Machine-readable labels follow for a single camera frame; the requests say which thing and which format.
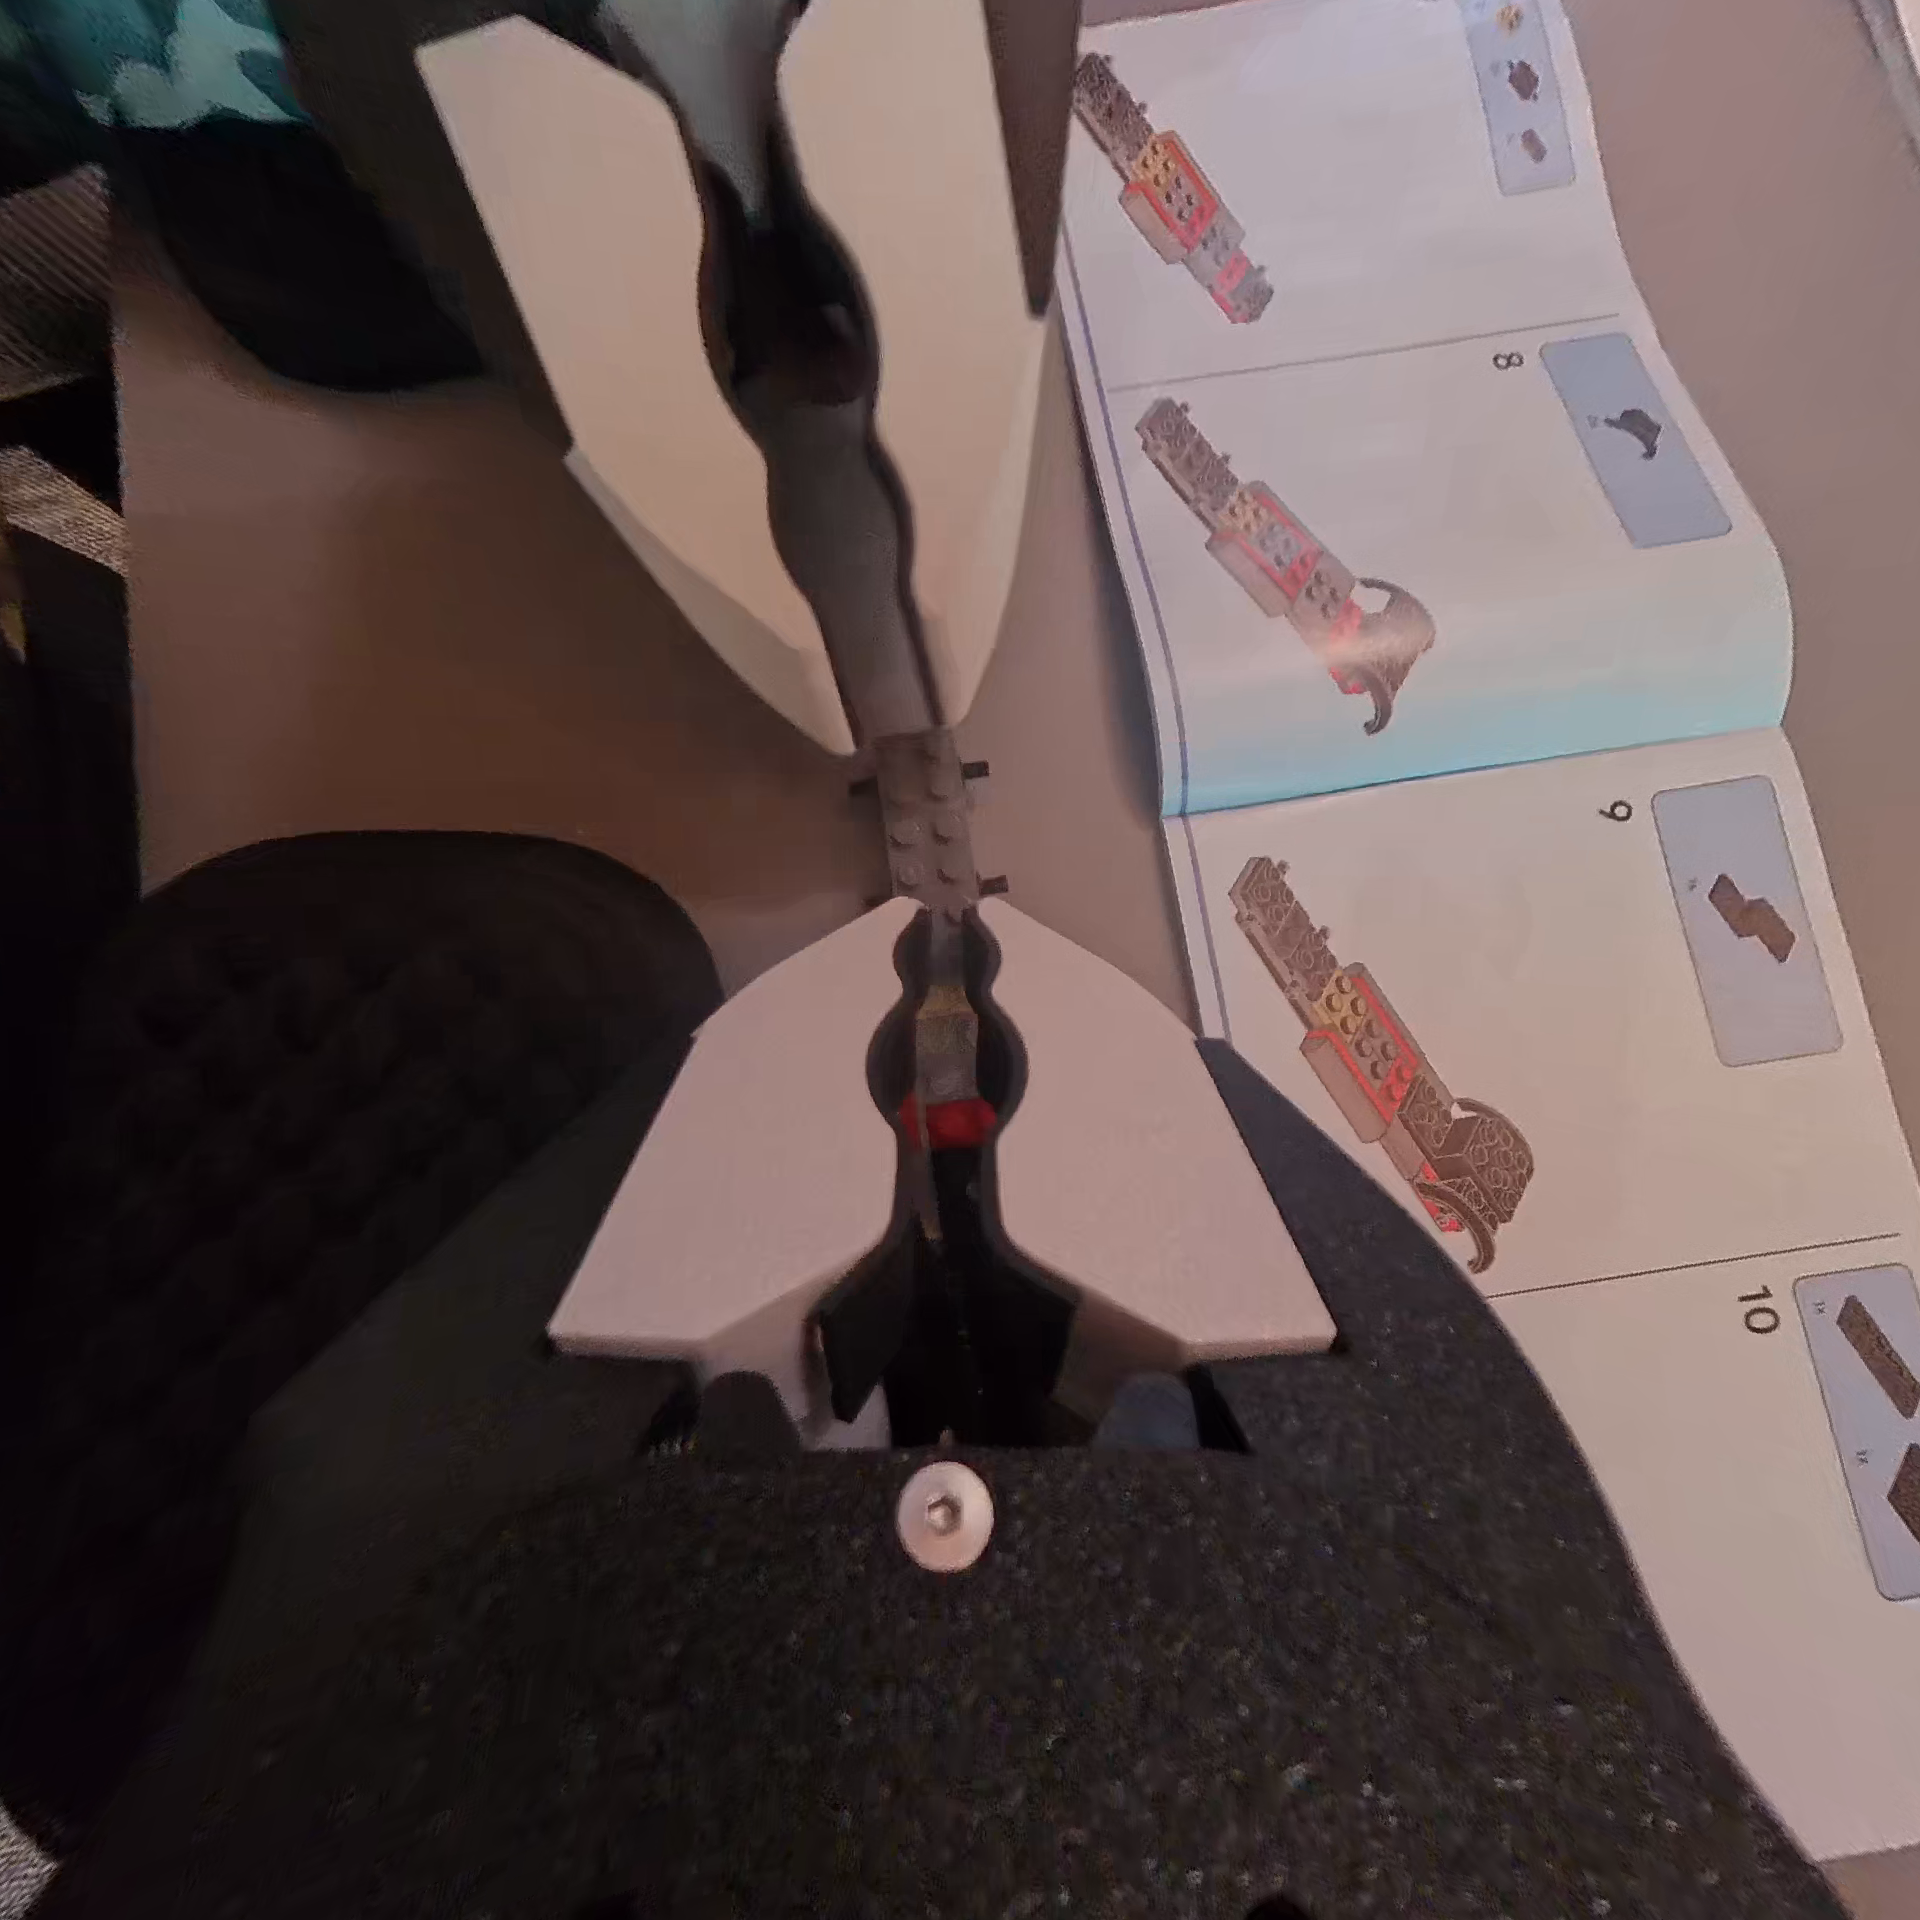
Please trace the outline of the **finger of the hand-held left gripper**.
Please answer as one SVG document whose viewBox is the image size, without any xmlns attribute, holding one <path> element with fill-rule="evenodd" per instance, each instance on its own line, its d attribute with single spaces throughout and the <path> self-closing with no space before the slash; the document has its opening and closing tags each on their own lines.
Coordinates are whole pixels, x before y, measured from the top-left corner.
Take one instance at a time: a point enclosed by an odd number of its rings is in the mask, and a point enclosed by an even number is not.
<svg viewBox="0 0 1920 1920">
<path fill-rule="evenodd" d="M 720 660 L 835 754 L 890 730 L 874 301 L 810 195 L 790 26 L 417 48 L 568 467 Z"/>
<path fill-rule="evenodd" d="M 877 445 L 955 725 L 1018 571 L 1050 331 L 1026 299 L 982 7 L 808 5 L 780 88 L 804 190 L 868 299 Z"/>
</svg>

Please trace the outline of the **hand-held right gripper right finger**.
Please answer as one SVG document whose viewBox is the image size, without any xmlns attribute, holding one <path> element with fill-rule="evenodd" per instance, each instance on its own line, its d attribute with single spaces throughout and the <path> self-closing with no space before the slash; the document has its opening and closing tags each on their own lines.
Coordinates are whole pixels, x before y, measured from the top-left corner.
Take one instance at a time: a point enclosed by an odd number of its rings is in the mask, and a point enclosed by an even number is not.
<svg viewBox="0 0 1920 1920">
<path fill-rule="evenodd" d="M 1329 1354 L 1336 1319 L 1193 1030 L 1008 903 L 966 922 L 961 1158 L 970 1444 L 1056 1444 L 1137 1376 Z"/>
</svg>

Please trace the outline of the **partly built lego car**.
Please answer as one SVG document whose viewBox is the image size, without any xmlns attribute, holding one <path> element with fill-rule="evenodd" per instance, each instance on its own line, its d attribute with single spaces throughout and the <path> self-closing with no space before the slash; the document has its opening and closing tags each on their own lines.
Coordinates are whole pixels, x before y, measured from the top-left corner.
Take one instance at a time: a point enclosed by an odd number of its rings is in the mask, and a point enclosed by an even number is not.
<svg viewBox="0 0 1920 1920">
<path fill-rule="evenodd" d="M 896 1139 L 896 1194 L 928 1258 L 976 1238 L 981 1165 L 997 1139 L 1004 1043 L 993 1006 L 998 951 L 981 917 L 971 781 L 947 730 L 886 736 L 856 781 L 881 822 L 886 906 L 906 926 L 886 951 L 896 988 L 868 1046 L 868 1091 Z"/>
</svg>

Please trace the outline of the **person's left forearm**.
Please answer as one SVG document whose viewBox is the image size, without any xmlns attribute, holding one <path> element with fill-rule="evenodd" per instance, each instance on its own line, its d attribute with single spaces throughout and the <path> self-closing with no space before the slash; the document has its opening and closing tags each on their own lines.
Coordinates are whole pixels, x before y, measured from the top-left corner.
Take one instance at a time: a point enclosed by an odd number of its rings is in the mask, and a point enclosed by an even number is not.
<svg viewBox="0 0 1920 1920">
<path fill-rule="evenodd" d="M 304 127 L 265 2 L 5 2 L 5 80 L 106 131 Z"/>
</svg>

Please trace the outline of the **black quilted cushion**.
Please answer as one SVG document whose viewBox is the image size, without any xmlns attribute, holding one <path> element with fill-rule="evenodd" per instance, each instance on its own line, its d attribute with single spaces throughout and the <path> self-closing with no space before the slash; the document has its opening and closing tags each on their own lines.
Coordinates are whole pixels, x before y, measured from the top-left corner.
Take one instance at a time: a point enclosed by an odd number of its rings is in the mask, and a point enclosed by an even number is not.
<svg viewBox="0 0 1920 1920">
<path fill-rule="evenodd" d="M 94 951 L 5 1247 L 5 1810 L 46 1853 L 204 1632 L 254 1416 L 722 997 L 664 887 L 504 831 L 238 847 Z"/>
</svg>

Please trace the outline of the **open instruction booklet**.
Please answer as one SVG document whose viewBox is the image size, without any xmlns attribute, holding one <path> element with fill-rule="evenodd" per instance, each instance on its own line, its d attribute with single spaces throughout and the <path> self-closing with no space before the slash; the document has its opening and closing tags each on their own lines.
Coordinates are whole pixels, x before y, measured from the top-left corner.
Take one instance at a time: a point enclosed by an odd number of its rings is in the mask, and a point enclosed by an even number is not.
<svg viewBox="0 0 1920 1920">
<path fill-rule="evenodd" d="M 1064 336 L 1202 1034 L 1504 1319 L 1816 1861 L 1916 1845 L 1916 1175 L 1561 5 L 1093 28 Z"/>
</svg>

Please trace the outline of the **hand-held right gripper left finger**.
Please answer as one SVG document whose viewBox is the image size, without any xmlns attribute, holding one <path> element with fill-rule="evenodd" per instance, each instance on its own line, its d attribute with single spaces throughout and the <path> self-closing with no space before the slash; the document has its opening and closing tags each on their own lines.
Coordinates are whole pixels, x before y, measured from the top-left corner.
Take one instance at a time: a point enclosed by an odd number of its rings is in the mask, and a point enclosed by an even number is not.
<svg viewBox="0 0 1920 1920">
<path fill-rule="evenodd" d="M 577 1357 L 766 1376 L 810 1444 L 890 1444 L 875 1388 L 837 1414 L 810 1316 L 890 1231 L 896 1133 L 868 1052 L 917 908 L 883 903 L 758 974 L 699 1028 L 554 1310 Z"/>
</svg>

